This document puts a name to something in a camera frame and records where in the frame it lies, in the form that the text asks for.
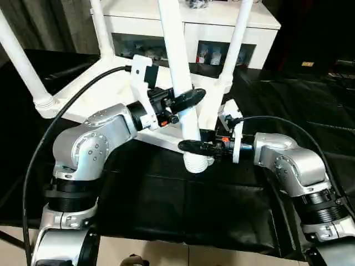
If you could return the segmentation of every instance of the gray curtain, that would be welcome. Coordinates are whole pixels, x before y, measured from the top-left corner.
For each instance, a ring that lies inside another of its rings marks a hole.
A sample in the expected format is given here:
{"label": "gray curtain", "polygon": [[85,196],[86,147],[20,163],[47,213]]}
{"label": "gray curtain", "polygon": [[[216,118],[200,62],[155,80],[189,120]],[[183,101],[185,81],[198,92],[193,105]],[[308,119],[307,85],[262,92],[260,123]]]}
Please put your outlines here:
{"label": "gray curtain", "polygon": [[[0,0],[23,48],[98,54],[90,0]],[[0,65],[7,56],[0,46]]]}

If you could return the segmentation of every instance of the white shelf unit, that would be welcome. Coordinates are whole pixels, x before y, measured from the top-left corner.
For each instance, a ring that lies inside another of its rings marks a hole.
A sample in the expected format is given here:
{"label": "white shelf unit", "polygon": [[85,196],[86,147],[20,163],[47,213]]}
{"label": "white shelf unit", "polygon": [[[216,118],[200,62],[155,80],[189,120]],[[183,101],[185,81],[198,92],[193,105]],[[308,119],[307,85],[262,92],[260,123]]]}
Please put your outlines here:
{"label": "white shelf unit", "polygon": [[[240,4],[213,1],[207,8],[190,9],[180,1],[189,63],[196,62],[200,41],[230,42]],[[102,5],[110,34],[163,37],[158,0],[102,0]],[[280,27],[262,3],[253,5],[243,39],[255,45],[249,68],[262,69]]]}

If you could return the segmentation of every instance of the floor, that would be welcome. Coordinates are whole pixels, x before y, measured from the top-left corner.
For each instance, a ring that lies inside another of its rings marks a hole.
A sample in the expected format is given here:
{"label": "floor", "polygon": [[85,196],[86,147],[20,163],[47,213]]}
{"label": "floor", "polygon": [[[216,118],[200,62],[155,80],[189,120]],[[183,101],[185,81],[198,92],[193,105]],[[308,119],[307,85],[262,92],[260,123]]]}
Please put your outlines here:
{"label": "floor", "polygon": [[[0,230],[22,239],[22,230],[2,227]],[[166,242],[150,242],[133,239],[102,237],[98,266],[119,266],[120,262],[137,254],[150,262],[151,266],[306,266],[294,260],[278,259],[266,255],[233,250],[187,246]],[[1,266],[25,266],[24,251],[5,242],[0,242]]]}

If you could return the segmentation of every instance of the black cable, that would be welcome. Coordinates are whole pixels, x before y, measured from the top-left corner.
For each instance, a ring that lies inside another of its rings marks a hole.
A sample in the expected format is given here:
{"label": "black cable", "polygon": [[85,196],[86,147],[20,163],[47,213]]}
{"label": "black cable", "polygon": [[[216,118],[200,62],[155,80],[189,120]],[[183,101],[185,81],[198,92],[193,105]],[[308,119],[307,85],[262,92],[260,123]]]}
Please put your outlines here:
{"label": "black cable", "polygon": [[36,159],[38,152],[41,150],[45,140],[48,138],[49,134],[53,130],[54,126],[58,122],[58,120],[63,116],[63,114],[73,105],[73,103],[84,93],[86,92],[92,85],[94,85],[96,82],[98,82],[100,79],[118,71],[131,71],[130,66],[120,66],[118,68],[113,68],[110,69],[100,75],[98,75],[96,78],[91,80],[87,85],[82,87],[64,106],[63,108],[58,112],[58,114],[55,116],[53,119],[52,123],[50,126],[47,128],[46,132],[44,133],[43,137],[41,138],[39,144],[37,145],[32,158],[29,162],[26,175],[24,178],[24,183],[23,183],[23,192],[22,192],[22,231],[23,231],[23,240],[24,240],[24,248],[26,252],[26,260],[27,260],[27,266],[31,266],[31,244],[29,242],[29,232],[28,232],[28,217],[27,217],[27,204],[26,204],[26,199],[27,199],[27,186],[28,186],[28,181],[29,181],[29,176],[31,174],[31,169],[34,164],[34,160]]}
{"label": "black cable", "polygon": [[11,197],[12,193],[15,191],[17,186],[22,183],[23,176],[20,176],[15,180],[15,182],[10,186],[10,188],[7,190],[4,196],[0,199],[0,209],[6,204],[6,202],[9,200]]}
{"label": "black cable", "polygon": [[[331,182],[331,184],[332,184],[332,186],[334,188],[335,193],[337,194],[338,197],[344,197],[344,198],[347,199],[346,195],[344,195],[344,193],[341,192],[342,190],[339,188],[339,184],[335,180],[335,178],[334,178],[334,176],[332,174],[332,171],[331,171],[331,168],[329,166],[328,160],[327,160],[326,156],[324,155],[324,152],[322,151],[321,147],[319,146],[317,141],[311,136],[311,134],[309,134],[302,127],[298,126],[297,124],[295,124],[295,123],[293,123],[293,122],[291,122],[291,121],[289,121],[287,119],[284,119],[284,118],[281,118],[281,117],[278,117],[278,116],[271,116],[271,115],[247,116],[247,117],[243,117],[243,118],[234,119],[231,123],[232,123],[232,125],[236,125],[236,124],[240,123],[241,121],[256,120],[256,119],[279,120],[279,121],[282,121],[282,122],[286,122],[286,123],[296,127],[300,131],[302,131],[313,142],[313,144],[317,147],[318,153],[319,153],[321,159],[324,162],[324,165],[325,165],[325,168],[326,168],[326,172],[328,173],[329,180],[330,180],[330,182]],[[350,215],[352,216],[352,218],[355,220],[355,213],[352,210],[351,205],[349,204],[349,202],[347,202],[347,204],[344,203],[344,205],[348,209],[348,211],[349,211]]]}
{"label": "black cable", "polygon": [[10,236],[8,233],[0,231],[0,240],[5,241],[6,243],[24,249],[24,243],[17,239],[16,237]]}

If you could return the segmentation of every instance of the white bracket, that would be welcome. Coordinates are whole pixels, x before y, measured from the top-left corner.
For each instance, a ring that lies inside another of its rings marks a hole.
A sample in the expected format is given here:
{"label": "white bracket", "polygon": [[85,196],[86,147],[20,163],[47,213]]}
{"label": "white bracket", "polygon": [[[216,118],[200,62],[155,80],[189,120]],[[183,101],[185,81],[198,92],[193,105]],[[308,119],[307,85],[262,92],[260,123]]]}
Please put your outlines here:
{"label": "white bracket", "polygon": [[144,82],[146,67],[151,67],[153,61],[151,58],[135,55],[133,57],[131,70],[131,88],[135,100],[139,101],[146,111],[146,115],[140,118],[143,129],[147,127],[150,130],[159,128],[158,119],[156,118],[154,109],[150,104],[148,97],[148,83]]}
{"label": "white bracket", "polygon": [[[229,100],[224,105],[221,105],[218,115],[219,115],[219,119],[221,120],[224,128],[227,131],[232,130],[228,127],[228,124],[225,121],[225,118],[227,116],[231,116],[232,119],[243,118],[243,115],[242,115],[241,111],[239,110],[235,100]],[[234,131],[233,131],[233,135],[232,135],[232,137],[235,139],[234,140],[234,148],[233,148],[233,163],[239,162],[240,146],[241,146],[241,141],[243,138],[243,134],[242,134],[243,125],[244,125],[244,122],[242,121],[234,127]]]}

